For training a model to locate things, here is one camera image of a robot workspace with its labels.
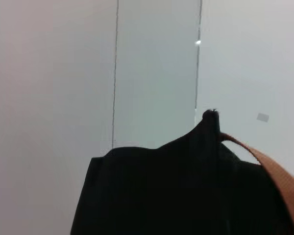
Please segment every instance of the brown strap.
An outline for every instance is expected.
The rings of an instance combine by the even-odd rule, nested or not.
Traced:
[[[280,194],[289,211],[290,217],[294,223],[294,177],[267,155],[239,142],[230,135],[222,133],[222,139],[232,141],[242,146],[260,162],[280,191]]]

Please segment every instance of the bag strap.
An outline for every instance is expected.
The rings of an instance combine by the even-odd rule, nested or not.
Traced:
[[[223,140],[232,141],[248,152],[250,152],[263,166],[265,171],[269,174],[276,187],[280,191],[283,201],[289,211],[290,217],[294,223],[294,177],[290,175],[283,167],[277,162],[268,157],[267,155],[259,152],[258,150],[249,147],[233,138],[228,134],[221,134]]]

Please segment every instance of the vertical line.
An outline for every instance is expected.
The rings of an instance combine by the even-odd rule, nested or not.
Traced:
[[[116,105],[116,71],[117,71],[117,47],[118,47],[118,23],[119,23],[119,0],[117,0],[116,13],[116,44],[115,44],[115,60],[114,60],[114,84],[113,84],[113,111],[112,111],[112,148],[114,147],[114,115]]]
[[[198,38],[200,40],[200,33],[201,33],[201,10],[202,10],[202,1],[199,0],[199,19],[198,19]],[[200,53],[200,45],[197,46],[197,62],[196,62],[196,85],[195,85],[195,125],[196,123],[196,112],[197,112],[197,97],[198,97],[198,72],[199,72],[199,53]]]

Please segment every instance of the black fabric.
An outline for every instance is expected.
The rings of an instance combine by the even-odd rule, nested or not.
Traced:
[[[219,142],[207,111],[188,134],[158,149],[123,147],[92,158],[72,235],[294,234],[273,182]]]

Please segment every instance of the white wall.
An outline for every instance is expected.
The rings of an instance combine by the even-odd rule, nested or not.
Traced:
[[[207,0],[201,29],[198,121],[217,108],[223,132],[294,174],[294,0]]]
[[[194,127],[199,0],[122,0],[114,146],[159,147]]]
[[[0,0],[0,235],[67,235],[112,144],[115,0]]]

